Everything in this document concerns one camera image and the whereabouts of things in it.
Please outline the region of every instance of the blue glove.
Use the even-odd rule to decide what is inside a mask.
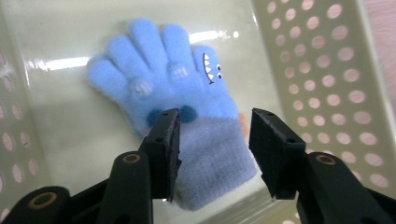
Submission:
[[[91,59],[89,81],[122,108],[141,137],[164,110],[179,109],[180,207],[200,209],[253,177],[257,170],[216,52],[191,51],[189,36],[174,24],[159,34],[150,21],[136,20],[129,33],[114,37],[106,56]]]

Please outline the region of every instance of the screw hole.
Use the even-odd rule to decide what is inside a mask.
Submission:
[[[114,220],[114,224],[127,224],[131,219],[126,215],[121,215]]]

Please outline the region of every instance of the plastic basket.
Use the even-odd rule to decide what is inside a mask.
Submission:
[[[394,119],[362,1],[0,1],[0,216],[48,185],[72,194],[136,150],[118,107],[89,87],[85,63],[140,17],[176,22],[214,47],[250,119],[273,111],[343,159],[364,186],[396,198]],[[155,223],[294,223],[255,178],[198,212],[154,202]]]

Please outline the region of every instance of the circular hole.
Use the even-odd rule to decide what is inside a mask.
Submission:
[[[348,69],[344,73],[344,80],[347,82],[356,82],[359,80],[361,73],[356,69]]]
[[[130,220],[128,216],[121,215],[114,220],[113,224],[128,224]]]
[[[37,162],[35,162],[35,160],[34,159],[31,159],[31,160],[29,160],[29,171],[30,171],[30,174],[32,174],[32,175],[36,175],[37,174]]]
[[[269,13],[273,13],[273,12],[275,12],[275,10],[276,10],[276,3],[275,2],[270,2],[268,4],[267,11]]]
[[[24,147],[29,147],[30,146],[30,138],[27,133],[21,133],[20,135],[21,143]]]
[[[301,29],[299,26],[294,26],[290,29],[290,37],[295,39],[297,37],[299,37],[301,34]]]
[[[352,48],[343,48],[338,50],[338,59],[343,62],[349,61],[353,58],[354,54],[355,53]]]
[[[327,17],[330,19],[335,19],[341,15],[341,12],[343,11],[343,7],[341,7],[340,4],[335,4],[329,7],[329,10],[327,10]]]
[[[305,141],[306,143],[311,143],[311,142],[312,142],[312,135],[309,134],[309,133],[303,133],[303,134],[301,135],[301,137],[304,139],[304,141]]]
[[[298,111],[304,109],[303,102],[301,102],[301,101],[295,101],[295,102],[293,103],[293,107],[294,107],[294,109],[296,109],[296,110],[298,110]]]
[[[342,40],[347,37],[348,29],[346,26],[341,25],[337,26],[332,30],[332,38],[334,40]]]
[[[6,57],[4,56],[3,52],[0,50],[0,65],[6,65]]]
[[[317,65],[321,68],[328,67],[330,64],[330,58],[327,55],[321,55],[318,57]]]
[[[322,79],[323,86],[332,87],[335,84],[335,78],[332,75],[327,75]]]
[[[362,133],[360,136],[360,140],[366,146],[376,145],[377,142],[376,136],[372,133]]]
[[[347,119],[342,114],[334,114],[332,115],[332,122],[336,125],[344,125],[347,122]]]
[[[381,166],[384,163],[382,158],[374,153],[367,154],[364,159],[372,166]]]
[[[314,16],[308,19],[306,27],[310,30],[316,29],[319,26],[319,17]]]
[[[355,163],[356,162],[356,157],[353,153],[345,151],[341,154],[341,158],[343,158],[344,161],[348,163]]]
[[[303,45],[303,44],[297,45],[297,46],[294,48],[294,53],[295,53],[297,56],[303,56],[303,55],[305,55],[305,53],[306,53],[306,47],[305,47],[305,45]]]
[[[280,61],[282,61],[283,63],[290,61],[290,58],[291,58],[290,53],[288,53],[287,51],[283,51],[280,54]]]
[[[347,133],[338,133],[337,134],[337,141],[343,145],[348,145],[350,144],[350,136]]]
[[[286,37],[284,35],[278,35],[276,37],[276,44],[278,46],[283,46],[285,44],[285,42],[286,42]]]
[[[12,166],[12,176],[14,176],[14,180],[17,183],[21,183],[22,182],[22,169],[19,165],[14,164]]]
[[[274,19],[272,26],[273,26],[274,30],[278,29],[280,27],[280,19],[278,19],[278,18]]]
[[[322,35],[317,35],[312,39],[311,45],[314,49],[321,49],[326,44],[326,39]]]
[[[379,186],[380,188],[387,188],[389,186],[389,181],[382,175],[374,174],[370,176],[370,180],[373,184]]]
[[[294,77],[294,69],[293,68],[286,68],[285,69],[285,76],[288,78]]]
[[[309,106],[314,109],[318,109],[320,107],[320,100],[318,98],[311,98],[308,101]]]
[[[3,145],[6,147],[8,151],[14,149],[14,141],[11,135],[9,135],[9,133],[3,133]]]
[[[372,117],[369,113],[364,112],[364,111],[358,111],[355,113],[353,118],[358,122],[359,124],[369,124],[372,120]]]
[[[319,142],[321,142],[323,144],[328,144],[328,143],[330,143],[330,136],[326,133],[319,133],[318,140],[319,140]]]
[[[327,103],[329,105],[332,105],[332,106],[340,105],[341,104],[341,98],[338,95],[336,95],[336,94],[329,95],[327,97]]]
[[[308,90],[308,91],[313,91],[313,90],[315,89],[316,86],[317,86],[317,84],[316,84],[315,81],[313,81],[313,80],[307,80],[307,81],[304,83],[304,87],[305,87],[305,89]]]
[[[311,64],[310,63],[301,63],[300,64],[300,71],[304,74],[308,73],[309,71],[311,71]]]
[[[326,124],[325,118],[323,118],[321,115],[314,116],[313,120],[314,120],[314,123],[318,126],[323,126]]]
[[[306,127],[308,126],[308,120],[304,117],[299,117],[297,118],[297,123],[301,126],[301,127]]]
[[[6,111],[4,111],[3,106],[0,104],[0,119],[3,119],[6,116]]]
[[[15,119],[22,119],[22,112],[17,105],[12,106],[12,114],[14,114]]]
[[[301,5],[301,8],[303,10],[309,10],[312,8],[313,5],[314,5],[314,0],[304,0]]]
[[[6,219],[6,217],[8,216],[8,214],[9,214],[9,209],[4,209],[3,210],[3,212],[1,213],[1,216],[0,216],[0,221],[4,221],[4,219]]]
[[[364,102],[366,99],[366,94],[363,91],[352,91],[349,94],[349,100],[352,103],[359,104]]]
[[[351,172],[359,181],[361,181],[361,175],[358,172],[356,171],[351,171]]]
[[[292,21],[296,17],[296,10],[294,8],[290,8],[286,11],[285,18],[288,21]]]
[[[14,85],[12,84],[11,79],[9,79],[9,77],[3,77],[3,82],[8,91],[14,91]]]
[[[289,86],[289,92],[291,94],[297,94],[300,91],[300,89],[298,88],[298,86],[296,84],[291,84]]]

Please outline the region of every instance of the cartoon teeth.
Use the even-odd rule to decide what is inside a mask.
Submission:
[[[204,53],[204,68],[205,68],[205,73],[207,76],[207,79],[209,79],[209,84],[214,83],[213,78],[215,77],[214,75],[210,74],[210,71],[212,71],[212,69],[209,67],[210,62],[209,62],[209,56],[207,54]]]

